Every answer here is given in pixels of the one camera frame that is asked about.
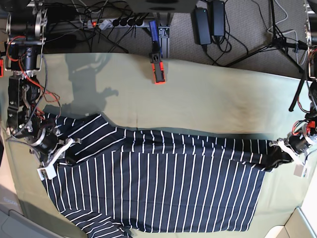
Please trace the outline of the navy white striped T-shirt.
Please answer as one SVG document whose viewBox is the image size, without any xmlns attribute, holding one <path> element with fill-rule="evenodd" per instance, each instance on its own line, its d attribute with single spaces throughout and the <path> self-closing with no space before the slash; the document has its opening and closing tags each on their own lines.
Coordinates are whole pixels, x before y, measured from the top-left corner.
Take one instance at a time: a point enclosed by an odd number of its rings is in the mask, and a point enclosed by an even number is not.
<svg viewBox="0 0 317 238">
<path fill-rule="evenodd" d="M 115 127 L 100 114 L 47 114 L 58 138 L 80 138 L 43 185 L 59 213 L 90 238 L 246 231 L 273 148 L 267 140 Z"/>
</svg>

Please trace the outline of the light green table cloth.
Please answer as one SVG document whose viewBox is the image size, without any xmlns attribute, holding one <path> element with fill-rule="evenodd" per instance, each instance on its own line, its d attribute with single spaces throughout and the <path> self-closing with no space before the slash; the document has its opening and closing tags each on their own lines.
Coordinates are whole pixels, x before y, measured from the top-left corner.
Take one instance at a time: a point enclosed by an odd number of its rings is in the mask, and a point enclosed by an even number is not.
<svg viewBox="0 0 317 238">
<path fill-rule="evenodd" d="M 80 118 L 102 112 L 118 126 L 161 128 L 207 135 L 285 137 L 292 122 L 303 117 L 288 111 L 299 79 L 235 68 L 167 59 L 167 82 L 152 83 L 148 57 L 115 53 L 73 53 L 45 56 L 48 88 L 60 96 L 63 116 Z M 66 238 L 83 238 L 82 232 L 57 214 L 44 194 L 37 162 L 26 145 L 4 145 L 0 166 L 0 209 L 14 210 L 42 229 Z M 246 232 L 169 233 L 150 235 L 132 230 L 136 238 L 264 238 L 279 231 L 307 191 L 312 192 L 317 152 L 310 155 L 305 178 L 293 175 L 288 164 L 266 175 L 255 216 Z"/>
</svg>

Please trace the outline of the black tripod stand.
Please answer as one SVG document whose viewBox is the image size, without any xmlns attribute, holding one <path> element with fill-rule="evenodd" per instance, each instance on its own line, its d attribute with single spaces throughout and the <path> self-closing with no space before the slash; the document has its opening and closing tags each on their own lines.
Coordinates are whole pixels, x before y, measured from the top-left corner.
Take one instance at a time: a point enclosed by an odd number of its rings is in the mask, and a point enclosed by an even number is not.
<svg viewBox="0 0 317 238">
<path fill-rule="evenodd" d="M 263 52 L 269 48 L 275 48 L 282 52 L 298 69 L 298 71 L 302 74 L 302 78 L 299 82 L 297 91 L 294 95 L 294 99 L 289 107 L 289 111 L 292 112 L 294 107 L 299 104 L 299 95 L 303 88 L 303 85 L 307 81 L 316 82 L 317 81 L 317 2 L 315 0 L 306 0 L 304 1 L 304 9 L 305 9 L 305 16 L 306 16 L 306 23 L 305 23 L 305 34 L 306 34 L 306 41 L 298 41 L 296 40 L 295 43 L 288 43 L 285 34 L 280 31 L 277 27 L 277 23 L 275 21 L 275 10 L 274 10 L 274 3 L 276 1 L 270 1 L 270 12 L 271 12 L 271 19 L 272 19 L 272 38 L 271 42 L 259 48 L 256 51 L 246 54 L 243 57 L 240 57 L 228 64 L 226 67 L 231 67 L 255 54 Z M 303 50 L 307 52 L 307 64 L 304 68 L 302 68 L 289 54 L 288 49 L 292 48 L 294 50 Z"/>
</svg>

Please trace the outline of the blue orange centre clamp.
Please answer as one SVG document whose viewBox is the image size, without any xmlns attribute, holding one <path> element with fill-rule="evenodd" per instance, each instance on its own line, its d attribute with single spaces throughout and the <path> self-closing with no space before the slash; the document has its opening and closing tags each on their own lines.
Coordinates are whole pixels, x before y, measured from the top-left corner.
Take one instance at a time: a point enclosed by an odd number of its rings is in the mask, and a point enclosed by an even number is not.
<svg viewBox="0 0 317 238">
<path fill-rule="evenodd" d="M 151 39 L 152 39 L 152 51 L 150 53 L 150 62 L 152 64 L 152 70 L 154 73 L 154 84 L 165 84 L 165 75 L 163 62 L 161 61 L 161 47 L 159 43 L 158 28 L 155 20 L 149 22 Z"/>
</svg>

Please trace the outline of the grey power strip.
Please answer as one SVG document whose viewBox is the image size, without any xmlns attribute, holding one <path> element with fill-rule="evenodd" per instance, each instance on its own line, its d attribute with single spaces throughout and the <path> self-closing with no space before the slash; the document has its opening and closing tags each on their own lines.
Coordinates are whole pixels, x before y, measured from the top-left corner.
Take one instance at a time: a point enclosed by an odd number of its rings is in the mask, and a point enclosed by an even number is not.
<svg viewBox="0 0 317 238">
<path fill-rule="evenodd" d="M 149 20 L 144 17 L 101 18 L 88 20 L 84 26 L 88 29 L 97 28 L 102 31 L 112 28 L 149 28 Z"/>
</svg>

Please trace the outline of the black power adapter left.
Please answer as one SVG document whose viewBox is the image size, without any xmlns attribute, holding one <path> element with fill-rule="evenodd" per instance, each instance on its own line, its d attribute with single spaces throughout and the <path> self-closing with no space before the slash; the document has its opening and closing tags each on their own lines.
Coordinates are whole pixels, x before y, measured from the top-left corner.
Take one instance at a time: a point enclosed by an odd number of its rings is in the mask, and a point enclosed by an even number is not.
<svg viewBox="0 0 317 238">
<path fill-rule="evenodd" d="M 192 12 L 192 25 L 195 43 L 211 44 L 208 12 L 205 8 L 195 8 Z"/>
</svg>

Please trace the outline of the black power adapter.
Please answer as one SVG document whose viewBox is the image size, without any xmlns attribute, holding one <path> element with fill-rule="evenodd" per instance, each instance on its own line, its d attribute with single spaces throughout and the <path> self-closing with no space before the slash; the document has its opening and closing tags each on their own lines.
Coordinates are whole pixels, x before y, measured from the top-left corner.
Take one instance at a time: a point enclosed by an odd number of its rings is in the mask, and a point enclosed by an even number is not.
<svg viewBox="0 0 317 238">
<path fill-rule="evenodd" d="M 192 12 L 192 25 L 195 43 L 211 44 L 208 12 L 205 8 L 195 8 Z"/>
<path fill-rule="evenodd" d="M 210 3 L 211 35 L 225 36 L 225 3 L 222 0 L 213 0 Z"/>
</svg>

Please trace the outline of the black power adapter right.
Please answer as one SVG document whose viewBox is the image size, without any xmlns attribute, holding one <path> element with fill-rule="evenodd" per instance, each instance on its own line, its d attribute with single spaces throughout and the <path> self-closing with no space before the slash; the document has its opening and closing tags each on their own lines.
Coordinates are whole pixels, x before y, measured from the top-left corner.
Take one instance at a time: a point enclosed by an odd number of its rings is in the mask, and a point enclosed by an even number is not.
<svg viewBox="0 0 317 238">
<path fill-rule="evenodd" d="M 211 35 L 225 36 L 225 3 L 222 0 L 213 0 L 210 3 Z"/>
</svg>

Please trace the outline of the black box under table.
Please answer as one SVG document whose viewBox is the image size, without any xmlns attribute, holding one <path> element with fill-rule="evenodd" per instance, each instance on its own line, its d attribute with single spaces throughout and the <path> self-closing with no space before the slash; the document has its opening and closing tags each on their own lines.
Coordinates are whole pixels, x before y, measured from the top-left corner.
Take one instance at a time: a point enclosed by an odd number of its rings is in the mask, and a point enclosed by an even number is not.
<svg viewBox="0 0 317 238">
<path fill-rule="evenodd" d="M 135 13 L 170 12 L 189 13 L 198 0 L 126 0 Z"/>
</svg>

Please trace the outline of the aluminium profile post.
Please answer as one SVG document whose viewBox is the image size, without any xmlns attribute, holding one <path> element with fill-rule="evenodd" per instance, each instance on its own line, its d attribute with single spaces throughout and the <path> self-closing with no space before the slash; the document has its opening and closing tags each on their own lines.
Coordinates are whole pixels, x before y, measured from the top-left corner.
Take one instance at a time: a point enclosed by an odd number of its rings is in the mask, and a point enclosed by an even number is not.
<svg viewBox="0 0 317 238">
<path fill-rule="evenodd" d="M 160 42 L 162 58 L 166 59 L 170 56 L 170 27 L 174 13 L 170 12 L 154 12 L 153 16 L 158 26 L 158 38 Z"/>
</svg>

